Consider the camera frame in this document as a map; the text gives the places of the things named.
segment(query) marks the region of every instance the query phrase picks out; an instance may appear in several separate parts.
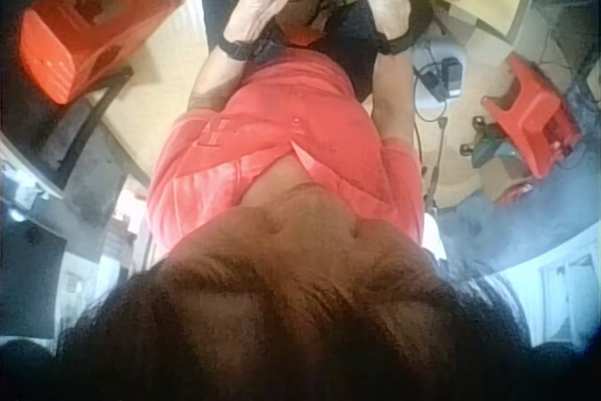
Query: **tiled floor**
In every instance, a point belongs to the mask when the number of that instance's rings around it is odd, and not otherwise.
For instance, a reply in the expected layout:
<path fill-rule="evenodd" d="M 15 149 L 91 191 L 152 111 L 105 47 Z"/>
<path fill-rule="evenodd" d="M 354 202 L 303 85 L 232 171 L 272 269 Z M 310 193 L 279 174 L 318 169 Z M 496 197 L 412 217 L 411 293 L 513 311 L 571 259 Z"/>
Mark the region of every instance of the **tiled floor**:
<path fill-rule="evenodd" d="M 535 11 L 529 11 L 515 49 L 540 61 L 562 60 L 552 40 L 542 55 L 547 25 Z M 196 72 L 208 54 L 201 0 L 182 0 L 178 8 L 152 35 L 132 59 L 135 75 L 106 114 L 105 122 L 144 171 L 151 173 L 171 124 L 183 114 Z M 566 89 L 569 71 L 559 66 L 543 67 L 560 89 Z M 459 101 L 449 107 L 449 125 L 443 148 L 437 202 L 441 207 L 456 205 L 481 186 L 478 172 L 459 155 L 459 147 L 474 135 L 471 119 L 485 114 L 480 98 L 500 95 L 512 77 L 504 64 L 488 66 L 469 58 L 466 82 Z M 418 121 L 424 147 L 424 164 L 436 159 L 439 131 L 436 124 Z M 424 180 L 427 188 L 429 173 Z"/>

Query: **red shirt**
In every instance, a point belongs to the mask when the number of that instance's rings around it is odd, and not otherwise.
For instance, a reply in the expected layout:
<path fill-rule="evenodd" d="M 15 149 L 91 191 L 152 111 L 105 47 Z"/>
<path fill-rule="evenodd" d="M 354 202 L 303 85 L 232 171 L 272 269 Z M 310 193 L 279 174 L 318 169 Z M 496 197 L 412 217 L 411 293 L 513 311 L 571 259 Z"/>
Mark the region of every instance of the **red shirt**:
<path fill-rule="evenodd" d="M 358 216 L 387 220 L 421 243 L 424 202 L 414 150 L 380 140 L 338 65 L 292 49 L 247 76 L 223 111 L 193 110 L 176 122 L 148 195 L 155 239 L 172 249 L 238 205 L 289 153 Z"/>

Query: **red object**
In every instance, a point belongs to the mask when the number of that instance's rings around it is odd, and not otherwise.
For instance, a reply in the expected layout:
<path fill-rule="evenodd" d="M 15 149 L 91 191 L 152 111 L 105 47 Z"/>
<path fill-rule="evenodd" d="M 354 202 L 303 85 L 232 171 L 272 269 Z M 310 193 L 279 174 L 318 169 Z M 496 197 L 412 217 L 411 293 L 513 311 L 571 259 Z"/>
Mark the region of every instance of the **red object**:
<path fill-rule="evenodd" d="M 400 140 L 382 143 L 343 70 L 287 49 L 252 72 L 220 112 L 192 110 L 174 126 L 148 195 L 148 222 L 166 249 L 240 198 L 273 163 L 294 155 L 311 179 L 360 218 L 381 219 L 421 244 L 421 166 Z"/>
<path fill-rule="evenodd" d="M 296 23 L 278 23 L 278 25 L 282 29 L 288 45 L 309 47 L 324 36 L 323 32 L 305 25 L 298 25 Z"/>
<path fill-rule="evenodd" d="M 122 65 L 180 0 L 36 0 L 24 16 L 21 61 L 56 103 Z"/>
<path fill-rule="evenodd" d="M 532 64 L 515 54 L 507 62 L 516 76 L 502 98 L 482 103 L 509 136 L 536 178 L 545 178 L 553 163 L 569 155 L 580 130 L 557 89 Z M 499 104 L 512 102 L 508 110 Z"/>

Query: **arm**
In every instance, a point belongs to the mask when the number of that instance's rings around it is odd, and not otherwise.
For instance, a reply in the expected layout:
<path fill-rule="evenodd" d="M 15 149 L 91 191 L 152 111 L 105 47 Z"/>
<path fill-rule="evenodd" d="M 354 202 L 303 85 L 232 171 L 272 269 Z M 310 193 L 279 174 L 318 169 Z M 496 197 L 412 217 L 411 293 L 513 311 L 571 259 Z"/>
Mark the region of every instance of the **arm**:
<path fill-rule="evenodd" d="M 239 0 L 223 31 L 230 41 L 255 42 L 265 25 L 288 0 Z M 196 76 L 188 109 L 204 108 L 222 111 L 239 86 L 246 62 L 230 58 L 217 46 Z"/>
<path fill-rule="evenodd" d="M 223 37 L 230 42 L 254 42 L 263 30 L 263 25 L 255 18 L 244 21 L 244 14 L 234 10 Z M 222 111 L 229 98 L 239 85 L 245 61 L 230 58 L 219 46 L 213 49 L 200 68 L 190 95 L 188 110 L 206 108 Z"/>
<path fill-rule="evenodd" d="M 409 0 L 368 0 L 376 29 L 388 39 L 408 32 Z M 410 51 L 399 55 L 379 54 L 374 67 L 372 119 L 382 140 L 399 138 L 413 145 L 415 110 L 413 65 Z"/>

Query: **person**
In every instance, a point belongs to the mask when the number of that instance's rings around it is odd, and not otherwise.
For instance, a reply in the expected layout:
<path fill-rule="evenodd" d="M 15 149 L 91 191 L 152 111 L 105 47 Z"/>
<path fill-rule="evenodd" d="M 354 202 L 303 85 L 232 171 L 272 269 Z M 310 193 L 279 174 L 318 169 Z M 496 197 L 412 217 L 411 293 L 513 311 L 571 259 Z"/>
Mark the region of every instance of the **person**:
<path fill-rule="evenodd" d="M 148 197 L 152 232 L 170 254 L 65 334 L 54 392 L 517 399 L 527 339 L 507 309 L 441 280 L 420 247 L 411 3 L 362 0 L 355 8 L 371 8 L 381 35 L 332 38 L 379 46 L 369 51 L 370 117 L 356 97 L 362 79 L 351 82 L 344 64 L 253 45 L 288 1 L 238 0 L 209 40 Z"/>

